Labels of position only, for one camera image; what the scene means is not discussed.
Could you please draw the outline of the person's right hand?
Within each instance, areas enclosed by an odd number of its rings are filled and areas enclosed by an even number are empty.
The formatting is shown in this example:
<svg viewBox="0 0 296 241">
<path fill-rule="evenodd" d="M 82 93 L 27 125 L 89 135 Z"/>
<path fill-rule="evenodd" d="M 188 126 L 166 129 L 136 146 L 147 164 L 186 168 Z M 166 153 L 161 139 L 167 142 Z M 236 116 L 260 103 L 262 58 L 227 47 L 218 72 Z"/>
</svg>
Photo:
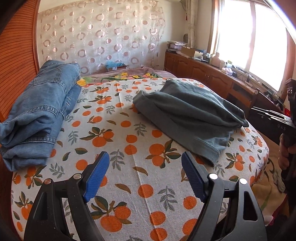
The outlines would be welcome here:
<svg viewBox="0 0 296 241">
<path fill-rule="evenodd" d="M 278 156 L 278 164 L 281 170 L 286 170 L 289 166 L 288 156 L 289 154 L 295 154 L 296 147 L 295 145 L 286 147 L 284 145 L 284 134 L 280 136 L 280 149 L 279 149 L 279 156 Z"/>
</svg>

